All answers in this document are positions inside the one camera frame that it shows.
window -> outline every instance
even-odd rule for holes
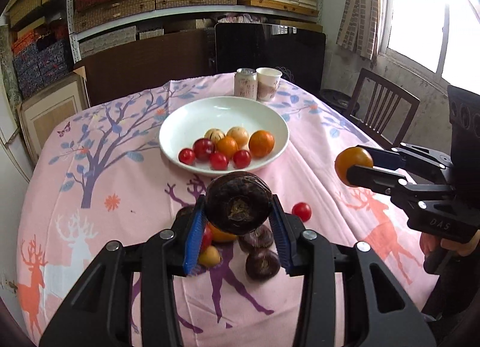
[[[428,79],[480,93],[480,19],[472,0],[387,0],[383,40],[382,51],[399,53]]]

curtain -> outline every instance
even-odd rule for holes
[[[378,51],[379,0],[346,0],[337,44],[371,60]]]

red cherry tomato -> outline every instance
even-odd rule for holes
[[[215,144],[208,138],[200,138],[193,144],[195,156],[200,161],[208,161],[210,155],[215,152]]]
[[[215,152],[210,155],[210,165],[214,170],[226,170],[229,159],[223,153]]]
[[[205,230],[203,231],[202,244],[200,245],[200,253],[205,251],[207,247],[212,245],[213,232],[208,225],[205,225]]]
[[[233,162],[235,163],[235,168],[238,168],[239,170],[248,167],[251,162],[250,152],[243,149],[235,152],[233,155]]]
[[[178,154],[178,160],[187,165],[192,165],[195,161],[195,152],[190,148],[184,148]]]
[[[292,214],[298,216],[303,222],[308,221],[311,217],[311,208],[308,203],[300,202],[292,208]]]

wall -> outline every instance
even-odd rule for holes
[[[404,68],[391,57],[379,55],[376,65],[372,65],[370,61],[364,60],[338,46],[335,41],[337,40],[344,6],[345,0],[323,0],[321,24],[327,35],[327,47],[322,88],[336,89],[351,95],[360,69],[371,69],[420,99],[420,106],[404,141],[450,153],[451,126],[448,122],[449,109],[446,86],[429,83],[418,74]],[[360,117],[368,107],[368,99],[372,91],[372,85],[364,87],[362,91],[359,98],[361,110],[358,114]],[[407,105],[403,107],[399,105],[390,124],[385,129],[386,137],[395,138],[395,131],[400,128],[402,115],[406,111]]]

table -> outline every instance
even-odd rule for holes
[[[158,130],[182,105],[232,93],[233,74],[170,81],[92,107],[55,129],[30,182],[18,238],[19,298],[34,341],[107,241],[125,246],[146,241],[170,227],[176,212],[205,192],[209,178],[162,156]],[[278,194],[283,208],[308,202],[313,217],[307,228],[338,244],[369,242],[423,307],[436,277],[423,271],[419,233],[407,228],[405,214],[387,196],[350,189],[334,171],[343,149],[377,145],[285,80],[267,104],[287,122],[290,143],[257,174]],[[291,346],[302,278],[290,278],[281,269],[267,282],[251,282],[238,244],[220,251],[223,260],[217,267],[174,280],[185,346]],[[134,281],[133,345],[140,345],[138,277]]]

